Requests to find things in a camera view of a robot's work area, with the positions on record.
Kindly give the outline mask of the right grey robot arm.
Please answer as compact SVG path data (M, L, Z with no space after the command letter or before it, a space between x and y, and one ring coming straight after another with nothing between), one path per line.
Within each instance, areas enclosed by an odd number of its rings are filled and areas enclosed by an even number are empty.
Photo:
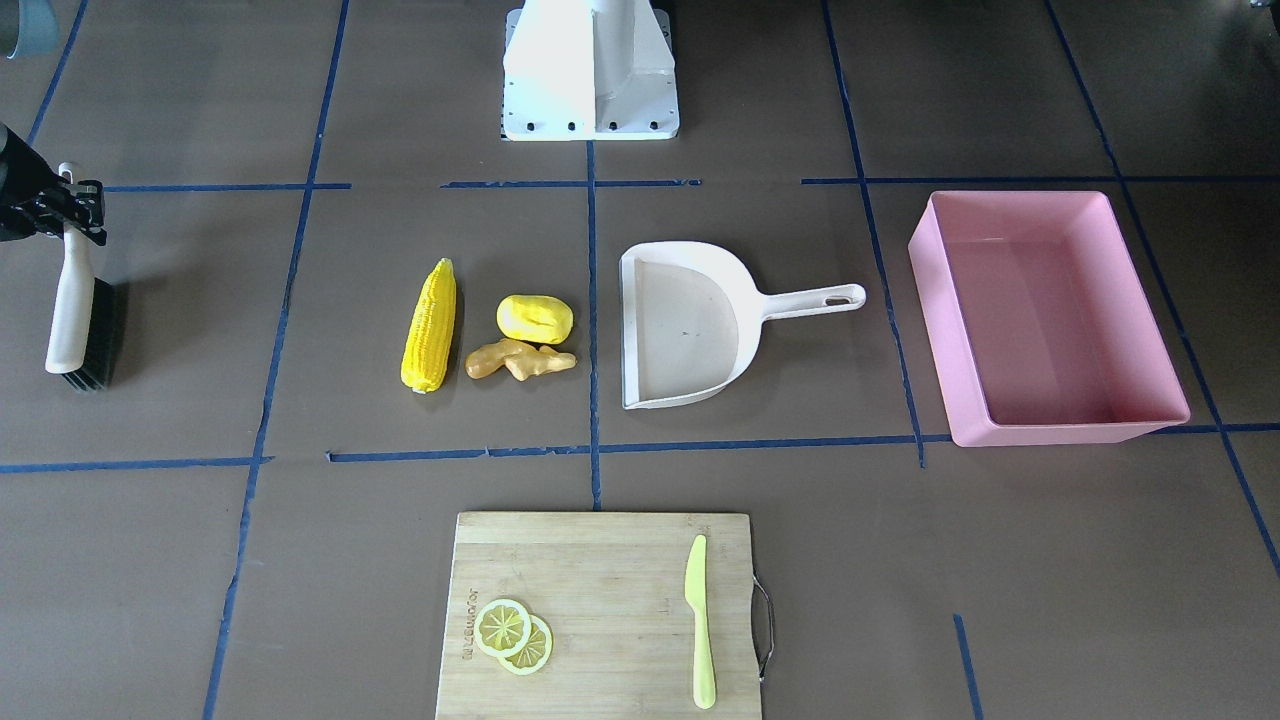
M1 20L3 56L8 60L54 50L59 24L50 1L4 1ZM72 179L68 170L55 172L15 131L3 124L4 242L32 234L59 237L70 225L92 243L104 246L108 232L102 196L101 182Z

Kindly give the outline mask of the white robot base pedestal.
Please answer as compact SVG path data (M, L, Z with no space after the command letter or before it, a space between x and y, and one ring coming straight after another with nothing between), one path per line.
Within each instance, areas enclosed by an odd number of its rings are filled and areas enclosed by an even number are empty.
M500 135L666 141L681 127L669 1L526 1L506 15Z

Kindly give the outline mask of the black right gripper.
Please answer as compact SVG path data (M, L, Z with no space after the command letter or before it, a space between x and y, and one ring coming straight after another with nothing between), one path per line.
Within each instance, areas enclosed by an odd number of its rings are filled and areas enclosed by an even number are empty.
M100 181L59 179L38 192L10 192L10 241L33 234L61 237L70 227L92 243L108 243L104 186Z

